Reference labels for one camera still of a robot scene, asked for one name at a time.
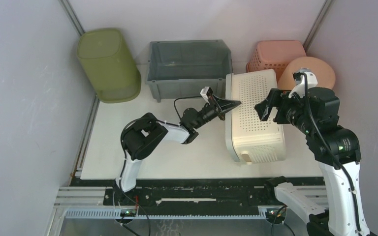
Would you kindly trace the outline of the cream perforated plastic basket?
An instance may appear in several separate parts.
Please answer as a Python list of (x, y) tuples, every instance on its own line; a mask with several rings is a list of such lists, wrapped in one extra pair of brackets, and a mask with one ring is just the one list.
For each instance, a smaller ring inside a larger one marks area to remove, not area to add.
[(256, 164), (284, 161), (286, 146), (282, 125), (273, 122), (276, 110), (261, 121), (255, 105), (276, 88), (273, 69), (226, 76), (225, 98), (241, 104), (225, 115), (225, 143), (235, 162)]

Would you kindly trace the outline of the pink perforated plastic basket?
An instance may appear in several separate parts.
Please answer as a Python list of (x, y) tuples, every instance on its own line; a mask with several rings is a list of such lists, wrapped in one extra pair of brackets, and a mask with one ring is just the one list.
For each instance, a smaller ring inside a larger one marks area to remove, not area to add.
[(290, 62), (305, 56), (305, 49), (299, 41), (260, 41), (246, 65), (246, 71), (273, 69), (278, 81)]

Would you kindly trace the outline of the orange plastic bucket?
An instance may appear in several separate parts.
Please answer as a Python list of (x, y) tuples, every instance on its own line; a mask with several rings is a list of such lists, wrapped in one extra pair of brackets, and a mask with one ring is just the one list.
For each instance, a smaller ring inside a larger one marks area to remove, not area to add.
[(293, 73), (301, 68), (311, 70), (317, 78), (317, 86), (332, 89), (336, 82), (336, 75), (332, 67), (321, 59), (315, 57), (300, 57), (291, 61), (285, 68), (277, 82), (277, 88), (292, 90), (295, 87)]

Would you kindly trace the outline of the green perforated waste bin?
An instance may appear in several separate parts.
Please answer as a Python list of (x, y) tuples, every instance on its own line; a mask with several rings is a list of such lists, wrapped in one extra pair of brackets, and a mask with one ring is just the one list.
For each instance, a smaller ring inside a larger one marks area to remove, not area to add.
[(139, 95), (141, 74), (119, 29), (84, 33), (76, 55), (100, 101), (128, 102)]

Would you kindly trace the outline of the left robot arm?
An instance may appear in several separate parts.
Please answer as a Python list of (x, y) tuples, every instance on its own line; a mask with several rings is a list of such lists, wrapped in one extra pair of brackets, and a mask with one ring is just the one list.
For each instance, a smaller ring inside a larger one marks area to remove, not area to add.
[(122, 170), (114, 180), (115, 199), (122, 205), (134, 199), (133, 188), (142, 161), (157, 148), (162, 141), (174, 141), (183, 145), (192, 143), (199, 135), (198, 129), (215, 118), (225, 119), (225, 115), (240, 106), (241, 101), (227, 100), (215, 95), (207, 95), (201, 110), (187, 108), (179, 117), (178, 124), (157, 119), (146, 113), (127, 124), (120, 134), (120, 145), (125, 160)]

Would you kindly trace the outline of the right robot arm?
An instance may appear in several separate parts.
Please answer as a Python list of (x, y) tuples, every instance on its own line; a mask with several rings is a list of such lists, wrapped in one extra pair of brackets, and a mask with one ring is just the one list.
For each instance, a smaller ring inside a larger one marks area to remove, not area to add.
[(319, 87), (308, 89), (303, 97), (273, 88), (255, 106), (261, 120), (276, 108), (275, 123), (291, 124), (305, 135), (323, 175), (328, 208), (301, 194), (285, 177), (266, 181), (265, 200), (290, 208), (310, 236), (369, 236), (359, 188), (360, 144), (354, 132), (338, 125), (339, 106), (332, 90)]

